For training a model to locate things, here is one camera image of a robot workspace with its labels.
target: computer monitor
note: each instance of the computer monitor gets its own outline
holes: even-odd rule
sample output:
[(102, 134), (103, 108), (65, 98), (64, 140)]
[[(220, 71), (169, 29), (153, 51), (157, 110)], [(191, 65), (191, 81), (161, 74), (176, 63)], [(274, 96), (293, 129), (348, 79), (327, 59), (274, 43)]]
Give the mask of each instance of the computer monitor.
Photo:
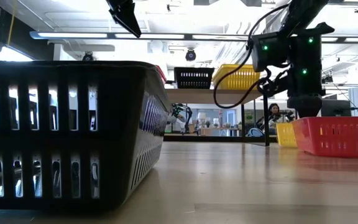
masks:
[(352, 116), (348, 100), (323, 100), (321, 116)]

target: person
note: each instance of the person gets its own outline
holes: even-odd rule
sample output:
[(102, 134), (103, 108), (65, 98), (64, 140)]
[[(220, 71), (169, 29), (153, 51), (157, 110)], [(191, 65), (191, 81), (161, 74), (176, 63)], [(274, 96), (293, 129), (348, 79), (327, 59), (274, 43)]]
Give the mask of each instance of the person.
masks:
[[(272, 103), (268, 107), (268, 128), (269, 128), (270, 134), (277, 134), (276, 129), (275, 129), (275, 123), (280, 118), (281, 118), (280, 107), (278, 106), (278, 104)], [(263, 129), (265, 129), (264, 117), (261, 117), (257, 123), (259, 123), (261, 121), (263, 121), (263, 123), (262, 123), (260, 129), (263, 130)]]
[(268, 116), (269, 118), (273, 118), (274, 116), (280, 116), (280, 107), (276, 103), (272, 103), (268, 107)]

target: black bin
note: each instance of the black bin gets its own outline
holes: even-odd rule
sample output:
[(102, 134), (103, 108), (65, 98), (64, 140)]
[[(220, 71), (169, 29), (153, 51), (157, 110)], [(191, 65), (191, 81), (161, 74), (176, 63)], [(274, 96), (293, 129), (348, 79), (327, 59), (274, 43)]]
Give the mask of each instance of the black bin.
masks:
[(158, 161), (169, 110), (151, 64), (0, 62), (0, 209), (119, 206)]
[(215, 68), (185, 68), (173, 69), (178, 88), (209, 89)]

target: yellow bin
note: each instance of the yellow bin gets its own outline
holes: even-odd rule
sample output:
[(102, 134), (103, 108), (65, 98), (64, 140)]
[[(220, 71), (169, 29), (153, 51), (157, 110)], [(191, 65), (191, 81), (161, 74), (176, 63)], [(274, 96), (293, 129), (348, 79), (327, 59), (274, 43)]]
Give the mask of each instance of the yellow bin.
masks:
[(281, 147), (298, 147), (291, 123), (277, 123), (277, 139)]
[[(221, 65), (215, 76), (212, 77), (214, 86), (227, 73), (239, 65)], [(259, 72), (254, 72), (252, 65), (244, 65), (240, 70), (226, 77), (218, 86), (219, 90), (248, 90), (260, 78)]]

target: security camera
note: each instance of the security camera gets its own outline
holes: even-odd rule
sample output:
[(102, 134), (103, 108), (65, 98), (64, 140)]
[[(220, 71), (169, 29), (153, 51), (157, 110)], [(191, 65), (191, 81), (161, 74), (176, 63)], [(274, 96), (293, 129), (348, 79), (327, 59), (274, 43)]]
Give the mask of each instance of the security camera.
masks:
[(188, 49), (187, 50), (186, 60), (188, 62), (192, 62), (192, 61), (196, 60), (196, 52), (194, 51), (194, 49)]
[(93, 61), (93, 53), (92, 52), (85, 52), (84, 57), (82, 58), (84, 61)]

